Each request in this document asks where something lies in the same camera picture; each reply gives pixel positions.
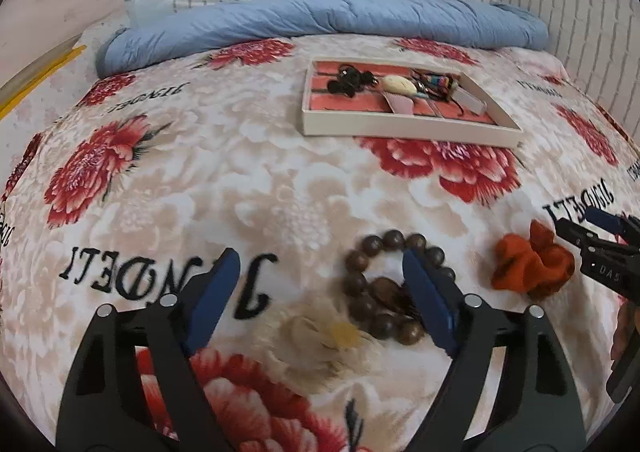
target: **yellow tag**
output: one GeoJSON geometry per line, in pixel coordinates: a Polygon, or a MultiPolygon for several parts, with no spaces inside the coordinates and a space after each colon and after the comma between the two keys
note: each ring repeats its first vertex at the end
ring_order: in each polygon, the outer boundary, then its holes
{"type": "Polygon", "coordinates": [[[336,322],[329,327],[336,345],[343,349],[350,349],[361,345],[358,328],[349,322],[336,322]]]}

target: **bedspread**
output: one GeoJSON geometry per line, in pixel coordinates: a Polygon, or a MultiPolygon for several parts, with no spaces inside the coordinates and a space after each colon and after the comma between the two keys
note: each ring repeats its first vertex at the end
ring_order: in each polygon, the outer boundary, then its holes
{"type": "MultiPolygon", "coordinates": [[[[241,281],[192,365],[238,450],[346,450],[344,409],[355,400],[365,421],[360,450],[399,451],[437,393],[446,354],[428,338],[410,347],[387,341],[377,371],[294,392],[282,378],[268,381],[256,361],[254,335],[270,311],[318,297],[340,305],[345,253],[390,228],[442,247],[463,292],[524,310],[526,297],[490,286],[495,242],[526,236],[532,219],[583,222],[586,205],[637,213],[638,174],[627,171],[637,159],[546,53],[324,35],[113,76],[34,137],[7,183],[0,371],[53,439],[69,366],[98,305],[143,307],[233,247],[241,281]],[[524,130],[518,157],[456,143],[304,137],[305,70],[317,55],[463,69],[524,130]],[[247,269],[264,254],[273,255],[260,261],[238,317],[247,269]]],[[[366,275],[400,281],[400,255],[375,259],[366,275]]],[[[542,303],[588,430],[611,407],[604,384],[618,303],[580,273],[542,303]]],[[[141,352],[145,393],[158,429],[171,434],[147,358],[141,352]]],[[[488,419],[500,366],[496,352],[470,435],[488,419]]]]}

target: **beige scrunchie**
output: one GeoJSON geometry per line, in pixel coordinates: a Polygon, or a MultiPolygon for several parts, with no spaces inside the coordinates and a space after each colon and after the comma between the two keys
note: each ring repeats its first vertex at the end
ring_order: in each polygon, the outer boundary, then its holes
{"type": "Polygon", "coordinates": [[[252,349],[273,381],[308,396],[379,371],[383,348],[322,298],[271,306],[257,323],[252,349]]]}

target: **beaded bracelet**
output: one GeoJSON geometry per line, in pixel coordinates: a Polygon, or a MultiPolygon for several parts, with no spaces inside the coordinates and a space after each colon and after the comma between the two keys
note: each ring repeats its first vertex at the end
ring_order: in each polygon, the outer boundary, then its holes
{"type": "Polygon", "coordinates": [[[402,345],[410,346],[417,343],[425,331],[408,289],[385,276],[369,283],[363,275],[371,257],[382,251],[402,251],[405,248],[423,251],[443,275],[456,279],[456,273],[450,267],[442,266],[445,261],[442,248],[427,247],[427,240],[421,233],[412,233],[405,238],[398,229],[390,229],[382,237],[367,235],[362,239],[360,249],[348,252],[344,259],[348,274],[342,281],[342,290],[351,297],[349,314],[362,330],[375,339],[393,337],[402,345]]]}

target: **human hand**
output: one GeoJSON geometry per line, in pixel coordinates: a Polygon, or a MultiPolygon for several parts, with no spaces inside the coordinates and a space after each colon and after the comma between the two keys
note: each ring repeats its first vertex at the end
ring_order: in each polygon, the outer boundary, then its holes
{"type": "Polygon", "coordinates": [[[625,302],[618,311],[618,327],[613,333],[611,359],[614,362],[619,360],[625,352],[633,333],[633,325],[636,326],[636,331],[640,332],[640,308],[635,307],[631,302],[625,302]]]}

